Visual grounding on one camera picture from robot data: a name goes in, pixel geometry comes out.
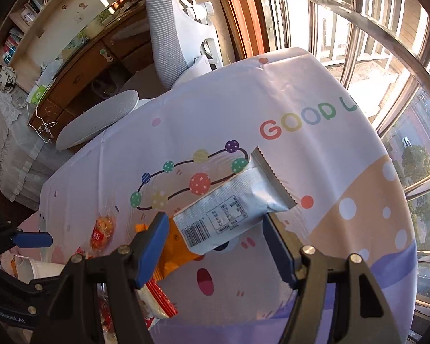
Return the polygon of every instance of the tablecloth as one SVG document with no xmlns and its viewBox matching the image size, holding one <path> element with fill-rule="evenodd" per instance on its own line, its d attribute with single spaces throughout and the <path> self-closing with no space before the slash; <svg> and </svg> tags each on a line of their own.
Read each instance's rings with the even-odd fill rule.
<svg viewBox="0 0 430 344">
<path fill-rule="evenodd" d="M 72 153 L 58 152 L 28 126 L 26 97 L 18 86 L 11 93 L 0 91 L 0 191 L 12 202 L 37 210 L 44 182 Z M 30 115 L 34 109 L 31 104 Z"/>
<path fill-rule="evenodd" d="M 43 186 L 40 229 L 54 237 L 44 258 L 65 263 L 107 212 L 117 218 L 112 251 L 131 240 L 135 223 L 150 223 L 158 210 L 172 215 L 196 200 L 184 190 L 195 174 L 207 174 L 214 187 L 244 157 L 241 149 L 250 153 L 257 146 L 299 204 L 280 214 L 286 229 L 327 255 L 362 255 L 406 339 L 417 262 L 400 181 L 349 94 L 297 48 L 182 84 L 90 141 Z M 293 300 L 261 225 L 160 285 L 179 314 L 156 325 L 157 343 L 277 343 Z M 333 293 L 328 285 L 320 343 Z"/>
</svg>

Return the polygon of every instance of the drawer knob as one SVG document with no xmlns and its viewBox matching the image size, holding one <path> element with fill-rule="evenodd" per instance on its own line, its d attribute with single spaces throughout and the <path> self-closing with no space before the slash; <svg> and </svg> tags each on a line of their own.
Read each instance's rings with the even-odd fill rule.
<svg viewBox="0 0 430 344">
<path fill-rule="evenodd" d="M 74 85 L 78 84 L 78 83 L 80 82 L 80 80 L 82 79 L 82 77 L 83 77 L 83 73 L 80 73 L 80 74 L 79 74 L 79 75 L 74 79 L 73 84 L 74 84 Z"/>
<path fill-rule="evenodd" d="M 113 57 L 110 57 L 105 49 L 101 49 L 99 53 L 107 60 L 108 63 L 113 62 Z"/>
</svg>

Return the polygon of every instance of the silver snack package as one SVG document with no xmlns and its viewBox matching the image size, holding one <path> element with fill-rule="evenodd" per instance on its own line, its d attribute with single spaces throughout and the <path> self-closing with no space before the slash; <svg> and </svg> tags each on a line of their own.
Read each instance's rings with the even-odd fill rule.
<svg viewBox="0 0 430 344">
<path fill-rule="evenodd" d="M 188 249 L 198 255 L 259 224 L 269 212 L 296 205 L 259 148 L 245 168 L 174 216 Z"/>
</svg>

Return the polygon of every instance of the cable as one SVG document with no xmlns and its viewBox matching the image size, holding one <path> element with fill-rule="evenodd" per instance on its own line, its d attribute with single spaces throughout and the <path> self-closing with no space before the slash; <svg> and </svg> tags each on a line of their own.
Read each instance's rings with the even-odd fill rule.
<svg viewBox="0 0 430 344">
<path fill-rule="evenodd" d="M 32 124 L 30 124 L 30 114 L 29 114 L 29 103 L 27 103 L 27 116 L 28 116 L 28 121 L 27 121 L 27 124 L 29 125 L 29 126 L 31 126 L 34 130 L 35 130 L 35 132 L 37 132 L 37 134 L 39 135 L 39 137 L 44 141 L 44 143 L 48 143 L 49 141 L 51 141 L 53 138 L 54 138 L 54 136 L 53 136 L 53 133 L 51 133 L 51 128 L 53 127 L 53 126 L 55 126 L 58 122 L 51 122 L 51 123 L 46 123 L 40 116 L 38 116 L 38 114 L 37 114 L 37 109 L 38 109 L 38 105 L 36 106 L 36 108 L 35 108 L 35 116 L 37 117 L 37 118 L 39 118 L 41 121 L 42 121 L 42 125 L 40 125 L 40 127 L 37 129 L 37 128 L 35 128 Z M 41 133 L 43 133 L 43 132 L 46 132 L 46 133 L 49 133 L 49 140 L 48 141 L 46 141 L 44 138 L 43 138 L 43 136 L 41 135 Z"/>
</svg>

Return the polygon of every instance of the barcode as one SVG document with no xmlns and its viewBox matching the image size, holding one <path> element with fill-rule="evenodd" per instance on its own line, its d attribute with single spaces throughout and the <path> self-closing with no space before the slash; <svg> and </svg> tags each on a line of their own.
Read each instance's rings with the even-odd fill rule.
<svg viewBox="0 0 430 344">
<path fill-rule="evenodd" d="M 185 227 L 181 233 L 190 247 L 198 245 L 202 241 L 210 238 L 210 234 L 202 220 L 197 220 L 190 226 Z"/>
</svg>

